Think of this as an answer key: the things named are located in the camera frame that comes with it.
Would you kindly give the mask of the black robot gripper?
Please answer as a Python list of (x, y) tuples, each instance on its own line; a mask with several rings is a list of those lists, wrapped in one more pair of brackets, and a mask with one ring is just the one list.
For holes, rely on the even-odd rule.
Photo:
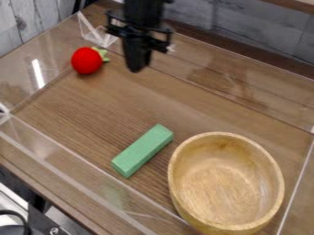
[(164, 23), (166, 5), (174, 0), (124, 0), (117, 10), (108, 10), (107, 32), (123, 39), (127, 68), (139, 73), (149, 65), (152, 50), (174, 51), (174, 30)]

